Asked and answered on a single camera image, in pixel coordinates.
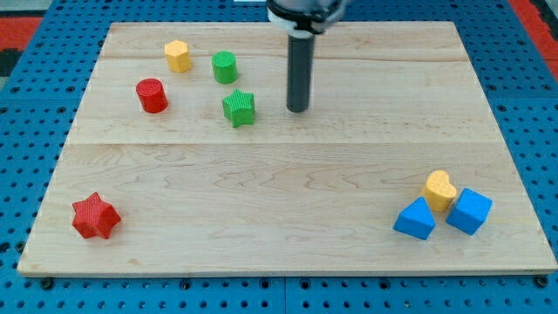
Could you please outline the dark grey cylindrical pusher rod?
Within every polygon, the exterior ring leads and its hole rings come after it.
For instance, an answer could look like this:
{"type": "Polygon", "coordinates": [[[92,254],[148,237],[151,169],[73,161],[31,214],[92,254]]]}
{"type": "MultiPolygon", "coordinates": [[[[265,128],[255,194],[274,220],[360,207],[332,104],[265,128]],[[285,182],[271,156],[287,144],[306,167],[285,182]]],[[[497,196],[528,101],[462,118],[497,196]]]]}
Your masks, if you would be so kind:
{"type": "Polygon", "coordinates": [[[287,108],[293,113],[302,113],[309,107],[314,44],[314,37],[289,36],[287,108]]]}

